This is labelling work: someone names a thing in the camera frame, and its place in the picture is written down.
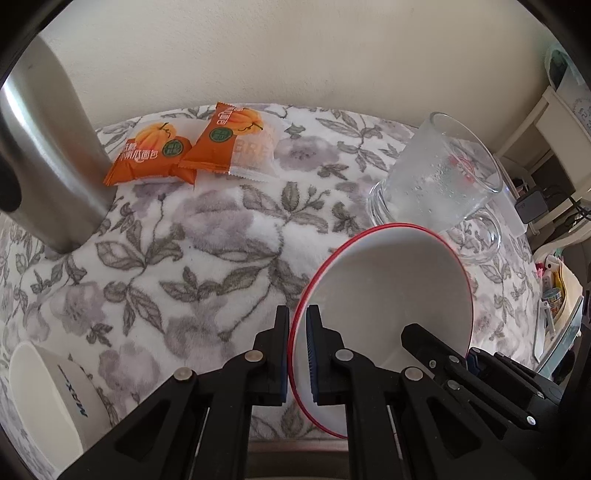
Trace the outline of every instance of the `floral blanket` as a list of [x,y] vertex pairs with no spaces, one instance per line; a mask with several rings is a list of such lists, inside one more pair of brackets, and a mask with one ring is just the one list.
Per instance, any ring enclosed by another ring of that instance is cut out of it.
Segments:
[[[200,173],[183,183],[119,187],[110,213],[78,250],[59,255],[0,219],[0,423],[39,478],[53,471],[16,414],[8,365],[31,339],[77,362],[113,425],[176,368],[221,367],[272,326],[275,308],[293,312],[315,270],[368,228],[365,198],[387,174],[414,129],[334,109],[254,105],[285,122],[275,150],[284,180],[255,183]],[[213,106],[148,115],[202,118]],[[115,158],[135,118],[98,130]],[[503,224],[490,264],[469,265],[473,345],[526,365],[539,288],[525,237]],[[458,249],[482,248],[470,222],[448,232]],[[299,411],[255,408],[251,438],[326,437]]]

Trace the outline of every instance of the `red rim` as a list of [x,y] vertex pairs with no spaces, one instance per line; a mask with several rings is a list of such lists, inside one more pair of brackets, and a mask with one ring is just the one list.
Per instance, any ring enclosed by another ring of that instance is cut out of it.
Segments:
[[323,432],[326,432],[326,433],[333,435],[333,436],[340,438],[340,439],[346,439],[347,437],[345,435],[341,435],[340,433],[333,432],[329,428],[323,426],[318,420],[316,420],[312,416],[312,414],[306,409],[305,405],[303,404],[303,402],[297,392],[296,380],[294,378],[294,358],[293,358],[293,356],[294,356],[294,346],[296,344],[295,343],[296,342],[296,333],[297,333],[297,328],[300,324],[302,310],[304,309],[304,306],[307,304],[310,294],[311,294],[312,290],[314,289],[314,287],[316,286],[316,283],[318,282],[318,280],[320,279],[322,274],[326,271],[326,269],[330,266],[330,264],[335,260],[335,258],[338,257],[345,249],[349,248],[357,240],[360,240],[364,236],[370,235],[371,233],[377,232],[378,230],[383,230],[385,228],[396,228],[396,227],[400,227],[400,226],[414,228],[416,230],[421,230],[421,231],[426,232],[429,235],[435,237],[443,245],[445,245],[445,247],[452,253],[453,257],[456,259],[456,261],[460,265],[462,272],[464,273],[464,277],[466,279],[466,285],[468,287],[468,293],[469,293],[469,297],[470,297],[470,309],[472,310],[472,327],[470,328],[470,339],[468,341],[468,348],[467,348],[464,356],[467,355],[468,350],[470,349],[470,344],[472,343],[472,330],[474,329],[474,304],[472,302],[472,288],[470,287],[470,280],[468,279],[468,274],[466,273],[466,269],[464,268],[464,265],[460,261],[459,257],[457,256],[457,254],[452,250],[452,248],[447,244],[447,242],[443,238],[441,238],[435,232],[432,232],[431,230],[428,230],[428,229],[426,229],[422,226],[419,226],[419,225],[415,225],[413,223],[387,223],[385,225],[378,225],[373,228],[370,228],[369,230],[361,232],[359,235],[356,235],[353,238],[347,240],[343,245],[338,247],[338,249],[335,250],[334,253],[332,253],[332,255],[324,261],[324,263],[322,263],[320,268],[314,274],[314,277],[312,277],[312,279],[308,283],[306,289],[304,290],[304,293],[300,297],[300,301],[298,302],[297,308],[295,310],[294,319],[293,319],[293,322],[291,324],[291,329],[290,329],[290,336],[289,336],[289,339],[287,342],[287,375],[289,376],[289,379],[290,379],[291,391],[294,394],[295,401],[297,402],[297,404],[300,407],[300,409],[302,410],[302,412],[304,412],[304,415],[306,415],[306,417],[308,417],[308,420],[310,420],[315,426],[317,426]]

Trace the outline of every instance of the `pumpkin bread package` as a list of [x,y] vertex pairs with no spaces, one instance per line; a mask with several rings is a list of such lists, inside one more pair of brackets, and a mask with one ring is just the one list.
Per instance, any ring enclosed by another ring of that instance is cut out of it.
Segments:
[[105,177],[104,184],[116,185],[152,177],[177,177],[194,185],[195,170],[180,167],[179,162],[191,150],[206,126],[205,120],[188,118],[136,125]]
[[219,102],[181,167],[250,180],[277,178],[273,152],[285,125],[271,113]]

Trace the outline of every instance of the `metal screw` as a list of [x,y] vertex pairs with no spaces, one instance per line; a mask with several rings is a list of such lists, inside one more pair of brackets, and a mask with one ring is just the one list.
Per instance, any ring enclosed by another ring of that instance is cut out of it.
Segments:
[[179,382],[186,382],[189,378],[191,378],[192,375],[193,370],[191,370],[189,367],[177,368],[173,373],[174,379]]
[[420,368],[409,367],[404,371],[404,376],[413,382],[417,382],[422,379],[423,372]]
[[244,358],[246,358],[247,362],[260,362],[264,355],[260,350],[249,350],[244,354]]
[[353,352],[351,350],[347,350],[346,348],[342,348],[341,350],[337,350],[335,357],[337,360],[342,362],[348,362],[353,358]]

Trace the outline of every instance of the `glass mug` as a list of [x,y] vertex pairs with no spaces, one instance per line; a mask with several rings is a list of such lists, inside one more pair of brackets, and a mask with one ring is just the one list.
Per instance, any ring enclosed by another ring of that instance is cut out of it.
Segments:
[[438,233],[463,220],[479,220],[486,227],[488,247],[458,256],[483,263],[501,247],[499,222],[485,205],[502,186],[496,160],[479,138],[451,116],[433,112],[388,177],[372,188],[367,209],[374,225],[414,223]]

